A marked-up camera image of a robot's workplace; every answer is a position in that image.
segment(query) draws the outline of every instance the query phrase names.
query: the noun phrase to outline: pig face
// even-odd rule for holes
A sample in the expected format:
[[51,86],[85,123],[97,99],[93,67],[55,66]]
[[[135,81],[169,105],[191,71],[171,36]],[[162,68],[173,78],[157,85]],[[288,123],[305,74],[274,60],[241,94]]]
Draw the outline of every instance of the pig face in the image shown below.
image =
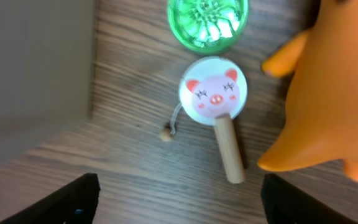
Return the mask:
[[239,103],[237,71],[233,68],[224,75],[214,75],[202,81],[187,80],[186,86],[193,93],[191,104],[194,110],[207,118],[230,113]]

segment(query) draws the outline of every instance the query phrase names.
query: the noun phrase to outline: green transparent object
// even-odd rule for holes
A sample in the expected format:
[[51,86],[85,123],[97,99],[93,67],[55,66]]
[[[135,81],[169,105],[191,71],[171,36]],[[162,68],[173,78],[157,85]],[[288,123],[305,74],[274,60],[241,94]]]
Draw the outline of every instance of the green transparent object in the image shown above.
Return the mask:
[[173,34],[185,47],[217,54],[240,37],[248,0],[170,0],[167,13]]

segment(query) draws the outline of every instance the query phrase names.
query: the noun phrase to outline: orange toy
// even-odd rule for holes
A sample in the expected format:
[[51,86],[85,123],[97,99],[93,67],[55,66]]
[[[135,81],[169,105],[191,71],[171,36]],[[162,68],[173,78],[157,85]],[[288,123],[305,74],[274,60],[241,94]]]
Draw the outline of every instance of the orange toy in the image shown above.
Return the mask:
[[316,25],[262,68],[295,76],[287,122],[259,166],[288,171],[342,159],[344,173],[358,181],[358,0],[322,0]]

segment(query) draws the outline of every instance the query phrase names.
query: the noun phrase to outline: string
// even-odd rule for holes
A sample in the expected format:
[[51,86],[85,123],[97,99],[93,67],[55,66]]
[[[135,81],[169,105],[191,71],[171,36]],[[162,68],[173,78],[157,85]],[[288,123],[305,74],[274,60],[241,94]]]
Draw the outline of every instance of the string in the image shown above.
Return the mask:
[[177,107],[173,110],[173,113],[172,113],[172,117],[171,117],[171,120],[169,122],[169,125],[170,125],[170,129],[171,129],[171,135],[175,135],[177,133],[176,129],[175,129],[175,122],[177,121],[177,117],[178,117],[178,114],[181,110],[181,103],[179,103],[177,105]]

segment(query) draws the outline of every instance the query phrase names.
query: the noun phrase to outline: wood grain surface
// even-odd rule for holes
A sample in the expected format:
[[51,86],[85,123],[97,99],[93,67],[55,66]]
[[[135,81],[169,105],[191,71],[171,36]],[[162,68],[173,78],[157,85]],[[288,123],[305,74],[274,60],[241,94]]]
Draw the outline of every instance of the wood grain surface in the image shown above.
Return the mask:
[[[283,127],[290,78],[270,79],[260,63],[313,23],[318,1],[251,0],[241,39],[223,54],[249,84],[235,120],[247,163],[240,185],[226,181],[213,128],[181,113],[174,140],[159,140],[178,103],[180,77],[200,58],[172,35],[166,5],[100,1],[93,119],[0,168],[0,220],[95,172],[102,191],[94,223],[266,223],[265,172],[256,161]],[[358,221],[358,184],[341,169],[335,161],[280,176]]]

